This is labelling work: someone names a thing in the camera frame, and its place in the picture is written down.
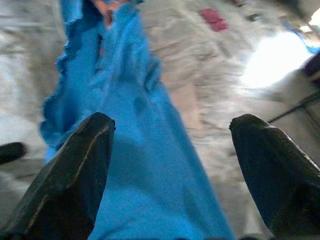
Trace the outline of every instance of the black object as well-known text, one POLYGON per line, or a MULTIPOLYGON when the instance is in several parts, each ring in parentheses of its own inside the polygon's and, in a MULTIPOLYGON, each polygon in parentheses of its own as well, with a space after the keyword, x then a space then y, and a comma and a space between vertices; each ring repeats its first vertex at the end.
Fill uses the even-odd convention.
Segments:
POLYGON ((22 158, 27 153, 27 147, 21 142, 0 145, 0 165, 22 158))
POLYGON ((320 71, 320 52, 309 60, 304 66, 303 71, 308 77, 320 71))
POLYGON ((84 120, 32 182, 0 240, 86 240, 105 190, 114 129, 102 113, 84 120))
POLYGON ((317 115, 312 110, 308 109, 308 106, 310 106, 310 104, 316 102, 317 100, 320 100, 320 91, 317 91, 317 92, 311 94, 310 96, 305 97, 296 106, 294 106, 290 110, 270 119, 268 122, 270 124, 272 124, 276 120, 279 120, 279 119, 281 119, 291 113, 294 113, 297 110, 304 110, 304 112, 307 114, 307 116, 312 121, 312 123, 320 129, 320 119, 317 117, 317 115))
POLYGON ((245 182, 266 226, 276 237, 292 236, 283 239, 319 235, 319 167, 281 129, 257 116, 233 119, 230 130, 245 182))
POLYGON ((261 18, 261 15, 254 13, 254 14, 247 16, 246 18, 251 22, 256 22, 257 20, 259 20, 261 18))

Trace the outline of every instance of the blue dress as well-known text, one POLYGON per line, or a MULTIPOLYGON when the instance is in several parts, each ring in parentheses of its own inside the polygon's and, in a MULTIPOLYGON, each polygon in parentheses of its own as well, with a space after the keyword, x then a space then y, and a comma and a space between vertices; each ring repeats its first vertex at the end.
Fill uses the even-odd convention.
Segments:
POLYGON ((179 113, 159 81, 135 2, 105 29, 88 0, 62 0, 68 43, 44 103, 48 162, 95 112, 115 120, 106 188, 90 240, 234 237, 179 113))

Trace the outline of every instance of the white tiled floor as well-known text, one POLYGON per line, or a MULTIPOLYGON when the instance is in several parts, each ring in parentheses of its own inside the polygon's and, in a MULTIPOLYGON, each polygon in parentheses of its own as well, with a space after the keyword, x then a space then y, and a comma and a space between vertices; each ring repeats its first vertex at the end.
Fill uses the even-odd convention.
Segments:
MULTIPOLYGON (((0 166, 0 225, 42 165, 41 104, 57 83, 54 61, 64 44, 54 21, 57 12, 50 6, 49 1, 0 1, 0 23, 6 16, 11 23, 47 26, 0 26, 0 48, 13 41, 10 49, 16 51, 0 50, 0 144, 29 145, 24 159, 0 166)), ((139 7, 150 46, 163 62, 162 81, 185 120, 235 235, 268 234, 244 183, 228 127, 232 118, 245 113, 272 119, 317 90, 296 70, 310 55, 280 25, 278 17, 288 10, 272 0, 251 0, 241 8, 231 0, 148 0, 139 7), (229 29, 211 31, 198 14, 203 8, 217 9, 229 29), (247 21, 253 13, 262 18, 247 21), (186 92, 192 98, 181 101, 186 92)), ((310 134, 303 114, 275 125, 320 163, 319 139, 310 134)))

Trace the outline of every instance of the marble floor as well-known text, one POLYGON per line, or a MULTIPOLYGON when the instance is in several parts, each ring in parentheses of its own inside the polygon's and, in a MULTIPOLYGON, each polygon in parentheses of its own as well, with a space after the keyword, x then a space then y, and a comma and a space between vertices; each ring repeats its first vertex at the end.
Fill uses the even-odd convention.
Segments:
MULTIPOLYGON (((0 166, 0 226, 40 171, 41 105, 57 84, 65 42, 56 1, 0 1, 0 144, 21 141, 28 154, 0 166)), ((179 109, 237 238, 270 236, 244 182, 228 129, 245 113, 272 119, 317 91, 299 70, 311 57, 280 24, 290 10, 275 0, 147 0, 139 6, 162 82, 179 109), (229 29, 213 32, 199 10, 218 10, 229 29), (247 16, 260 14, 250 22, 247 16)), ((319 104, 312 106, 320 114, 319 104)), ((274 123, 320 164, 319 136, 303 112, 274 123)))

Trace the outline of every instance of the red object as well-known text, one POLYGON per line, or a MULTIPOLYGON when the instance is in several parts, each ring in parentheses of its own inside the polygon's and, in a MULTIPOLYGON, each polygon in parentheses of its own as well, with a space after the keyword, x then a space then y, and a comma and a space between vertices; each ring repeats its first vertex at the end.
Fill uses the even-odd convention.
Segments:
POLYGON ((215 32, 226 30, 229 27, 226 21, 220 16, 219 12, 213 8, 200 10, 200 15, 215 32))

